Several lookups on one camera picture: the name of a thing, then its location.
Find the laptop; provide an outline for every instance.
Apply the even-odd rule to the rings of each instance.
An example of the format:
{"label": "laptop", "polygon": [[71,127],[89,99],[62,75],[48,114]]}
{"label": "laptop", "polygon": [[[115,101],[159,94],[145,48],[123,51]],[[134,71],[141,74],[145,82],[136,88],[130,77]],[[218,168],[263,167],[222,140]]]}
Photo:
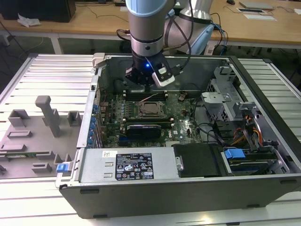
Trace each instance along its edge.
{"label": "laptop", "polygon": [[239,3],[245,8],[274,10],[274,8],[271,5],[265,3],[249,2],[249,1],[240,1]]}

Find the floor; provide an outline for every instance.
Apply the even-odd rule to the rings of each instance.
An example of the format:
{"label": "floor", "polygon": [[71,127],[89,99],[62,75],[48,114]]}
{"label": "floor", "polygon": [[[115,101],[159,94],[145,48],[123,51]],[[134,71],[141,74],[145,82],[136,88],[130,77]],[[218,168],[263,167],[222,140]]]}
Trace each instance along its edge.
{"label": "floor", "polygon": [[[16,37],[23,49],[28,53],[44,53],[53,54],[53,48],[50,39],[39,37]],[[62,39],[62,46],[65,54],[91,54],[89,40],[83,39]],[[95,40],[96,52],[120,53],[120,41],[102,41]],[[215,55],[219,55],[222,47],[218,47]],[[250,47],[228,47],[228,51],[224,55],[236,56],[238,58],[268,58],[270,59],[286,77],[290,78],[300,64],[301,51],[294,49],[272,49],[268,52],[266,48],[262,48],[261,52],[256,56],[252,56],[253,48]],[[14,39],[10,41],[10,45],[6,48],[0,48],[0,92],[7,86],[13,75],[17,72],[26,55],[22,54],[22,50]],[[294,85],[298,86],[301,81],[301,75],[296,72],[292,78]]]}

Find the aluminum profile table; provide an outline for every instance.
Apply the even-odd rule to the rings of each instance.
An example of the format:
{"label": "aluminum profile table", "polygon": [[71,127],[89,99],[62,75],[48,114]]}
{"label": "aluminum profile table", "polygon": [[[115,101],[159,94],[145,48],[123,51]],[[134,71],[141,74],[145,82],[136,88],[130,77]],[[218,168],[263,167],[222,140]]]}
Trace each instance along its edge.
{"label": "aluminum profile table", "polygon": [[[298,133],[298,122],[301,122],[299,91],[273,64],[263,60],[240,61],[301,139]],[[0,134],[3,136],[9,126],[7,117],[12,108],[24,108],[29,115],[41,115],[34,106],[37,95],[50,95],[52,107],[60,114],[66,114],[70,108],[80,109],[83,113],[94,73],[92,56],[39,55],[27,59],[0,95]],[[251,101],[244,87],[241,89]],[[0,180],[0,191],[1,226],[225,226],[234,222],[240,222],[241,226],[301,225],[301,192],[288,193],[266,208],[85,220],[78,217],[61,196],[55,187],[55,178]]]}
{"label": "aluminum profile table", "polygon": [[[272,63],[262,59],[240,59],[240,62],[301,141],[300,91]],[[253,101],[243,86],[241,89],[246,98]]]}

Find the yellow wire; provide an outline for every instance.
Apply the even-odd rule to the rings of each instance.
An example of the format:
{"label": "yellow wire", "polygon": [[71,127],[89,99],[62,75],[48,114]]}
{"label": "yellow wire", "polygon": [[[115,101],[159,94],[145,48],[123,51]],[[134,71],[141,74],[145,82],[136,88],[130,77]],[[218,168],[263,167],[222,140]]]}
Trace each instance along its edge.
{"label": "yellow wire", "polygon": [[237,141],[233,142],[231,145],[235,145],[237,144],[238,142],[242,141],[245,137],[241,137],[240,139],[238,139]]}
{"label": "yellow wire", "polygon": [[257,130],[253,130],[253,132],[257,133],[259,144],[261,144],[259,132]]}

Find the gray plastic part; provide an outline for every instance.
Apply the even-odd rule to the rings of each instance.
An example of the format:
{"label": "gray plastic part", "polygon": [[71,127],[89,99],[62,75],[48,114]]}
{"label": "gray plastic part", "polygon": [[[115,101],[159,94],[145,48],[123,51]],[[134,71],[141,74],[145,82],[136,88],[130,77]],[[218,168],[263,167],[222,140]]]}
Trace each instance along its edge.
{"label": "gray plastic part", "polygon": [[56,154],[56,155],[55,155],[55,160],[53,161],[53,164],[54,164],[54,165],[58,165],[58,164],[60,164],[60,163],[62,163],[62,162],[63,162],[63,160],[61,159],[60,155],[59,155],[59,154]]}
{"label": "gray plastic part", "polygon": [[65,161],[72,161],[72,159],[71,159],[71,157],[70,157],[69,154],[66,154]]}
{"label": "gray plastic part", "polygon": [[48,160],[48,159],[52,159],[54,160],[55,159],[55,154],[53,153],[53,151],[47,153],[47,154],[36,154],[37,158],[39,160]]}
{"label": "gray plastic part", "polygon": [[[60,115],[58,114],[58,111],[56,109],[52,109],[53,115],[55,117],[55,120],[57,120],[60,124]],[[45,118],[42,118],[43,122],[45,123],[45,126],[48,126],[47,120]]]}
{"label": "gray plastic part", "polygon": [[67,119],[70,126],[81,125],[81,118],[80,118],[79,111],[69,111]]}
{"label": "gray plastic part", "polygon": [[4,168],[3,166],[0,165],[0,174],[4,174],[4,172],[6,171],[6,168]]}
{"label": "gray plastic part", "polygon": [[24,152],[26,145],[3,145],[0,149],[1,152]]}
{"label": "gray plastic part", "polygon": [[50,106],[51,98],[50,96],[38,96],[36,99],[36,106],[39,107],[49,125],[51,132],[54,137],[59,137],[60,135],[60,127],[59,127],[59,120],[53,114],[53,110]]}
{"label": "gray plastic part", "polygon": [[32,171],[35,173],[50,173],[52,171],[52,167],[49,165],[48,162],[33,163]]}
{"label": "gray plastic part", "polygon": [[12,138],[25,138],[25,137],[31,137],[32,136],[32,133],[30,130],[18,130],[18,131],[12,131],[12,132],[9,132],[9,134],[7,135],[7,137],[9,139],[12,139]]}
{"label": "gray plastic part", "polygon": [[0,161],[9,161],[9,158],[2,154],[0,155]]}
{"label": "gray plastic part", "polygon": [[[59,154],[62,160],[65,159],[67,154],[72,160],[74,159],[80,127],[70,127],[67,115],[62,115],[60,116],[60,137],[55,138],[49,127],[45,126],[42,117],[43,115],[30,116],[29,119],[23,120],[26,130],[30,130],[32,133],[31,137],[9,139],[7,135],[10,132],[19,131],[10,125],[5,136],[0,141],[0,148],[3,145],[25,144],[26,150],[21,154],[15,154],[14,157],[12,157],[12,153],[7,153],[6,156],[6,152],[0,151],[0,164],[9,172],[0,175],[0,179],[55,177],[56,166],[54,165],[54,159],[56,154]],[[36,174],[32,171],[32,164],[36,162],[48,162],[53,170],[50,173]]]}
{"label": "gray plastic part", "polygon": [[29,116],[25,110],[13,110],[8,117],[8,120],[15,128],[24,128],[23,119],[29,119]]}

